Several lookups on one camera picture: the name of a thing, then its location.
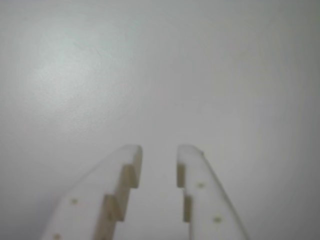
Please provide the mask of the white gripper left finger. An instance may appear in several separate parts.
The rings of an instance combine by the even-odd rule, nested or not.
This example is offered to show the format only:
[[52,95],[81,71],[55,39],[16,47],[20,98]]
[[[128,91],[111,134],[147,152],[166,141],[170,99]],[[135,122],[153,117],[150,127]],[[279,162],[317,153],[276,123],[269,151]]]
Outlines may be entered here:
[[41,239],[113,239],[130,191],[139,186],[142,159],[142,147],[134,144],[108,155],[59,200]]

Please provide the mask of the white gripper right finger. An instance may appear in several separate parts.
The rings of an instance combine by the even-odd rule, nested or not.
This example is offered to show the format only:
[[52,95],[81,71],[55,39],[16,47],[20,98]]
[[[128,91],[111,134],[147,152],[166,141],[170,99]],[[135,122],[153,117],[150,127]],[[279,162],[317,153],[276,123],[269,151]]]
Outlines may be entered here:
[[204,153],[194,145],[177,148],[176,183],[183,191],[183,221],[191,240],[247,240],[231,200]]

